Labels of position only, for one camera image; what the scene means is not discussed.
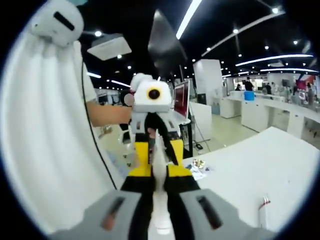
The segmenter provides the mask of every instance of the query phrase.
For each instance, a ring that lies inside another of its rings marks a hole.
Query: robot
[[[80,37],[83,27],[79,11],[67,0],[48,1],[29,25],[33,38],[50,41],[60,48],[60,54]],[[6,80],[13,71],[13,65],[7,68]],[[90,205],[79,224],[58,230],[49,238],[147,240],[152,216],[157,219],[158,230],[165,230],[162,234],[168,234],[172,225],[176,240],[272,238],[270,232],[240,220],[237,209],[217,194],[200,189],[192,173],[184,168],[183,141],[170,109],[172,96],[168,85],[137,74],[131,86],[135,103],[130,125],[140,166],[129,173],[120,190],[111,190]],[[147,128],[156,129],[153,159],[149,157]],[[173,164],[166,164],[166,156]]]

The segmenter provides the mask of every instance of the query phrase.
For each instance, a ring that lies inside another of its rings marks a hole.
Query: white cloth
[[[25,30],[3,74],[4,169],[23,209],[45,234],[75,226],[87,207],[113,189],[87,120],[81,65],[80,43],[61,49]],[[90,101],[96,94],[86,73],[84,67]],[[120,187],[123,178],[100,152]]]

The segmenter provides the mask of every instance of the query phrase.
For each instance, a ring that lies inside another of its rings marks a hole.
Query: floor
[[[286,131],[289,122],[289,114],[286,112],[277,112],[275,114],[272,126]],[[116,158],[116,164],[128,172],[134,167],[135,155],[131,154],[128,157],[124,157],[127,153],[127,148],[124,144],[120,143],[119,135],[121,129],[118,125],[112,126],[112,132],[105,135],[100,139],[102,146],[113,153]],[[212,115],[212,139],[206,142],[201,142],[200,145],[203,147],[202,150],[193,148],[193,155],[198,156],[208,152],[216,151],[221,148],[239,143],[245,139],[248,139],[258,134],[256,131],[251,130],[241,125],[241,117],[234,117],[225,119],[219,115]],[[305,129],[303,133],[303,139],[320,149],[320,134],[313,137],[313,132],[309,132]]]

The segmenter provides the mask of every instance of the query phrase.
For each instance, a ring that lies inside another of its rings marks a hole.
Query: ceiling light
[[[96,32],[94,33],[94,35],[95,35],[96,37],[100,37],[100,36],[102,35],[102,32],[101,32],[101,31],[96,31]]]
[[[193,0],[189,6],[189,9],[186,11],[186,14],[180,24],[178,32],[176,33],[176,38],[180,39],[184,31],[186,30],[188,23],[190,22],[192,16],[195,14],[197,8],[199,7],[202,0]]]
[[[248,71],[242,71],[242,72],[238,72],[239,75],[243,75],[243,74],[248,74]]]
[[[270,56],[270,57],[264,57],[264,58],[259,58],[256,60],[251,60],[251,61],[245,61],[236,64],[236,67],[242,66],[242,65],[247,65],[247,64],[253,64],[257,62],[263,62],[263,61],[268,61],[268,60],[274,60],[274,59],[287,59],[287,58],[308,58],[308,57],[313,57],[313,55],[309,54],[287,54],[287,55],[279,55],[279,56]]]
[[[277,7],[272,8],[272,12],[273,12],[274,14],[277,14],[277,13],[279,12],[279,9],[278,9]]]
[[[90,76],[90,77],[94,77],[94,78],[97,78],[97,79],[100,79],[100,78],[101,78],[100,75],[94,74],[94,73],[91,73],[91,72],[87,72],[86,74],[87,74],[88,76]]]
[[[305,69],[305,68],[271,68],[271,69],[261,69],[260,72],[267,72],[267,71],[299,71],[299,72],[311,72],[311,73],[318,73],[316,70]]]
[[[114,84],[119,84],[119,85],[122,85],[122,86],[125,86],[125,87],[128,87],[128,88],[131,88],[130,85],[122,83],[122,82],[119,82],[119,81],[111,80],[111,82],[114,83]]]

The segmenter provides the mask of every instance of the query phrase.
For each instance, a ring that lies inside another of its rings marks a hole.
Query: recessed light
[[[277,7],[272,8],[272,12],[273,12],[274,14],[277,14],[277,13],[279,12],[279,9],[278,9]]]
[[[102,32],[101,32],[101,31],[96,31],[96,32],[94,33],[94,35],[95,35],[96,37],[100,37],[100,36],[102,35]]]

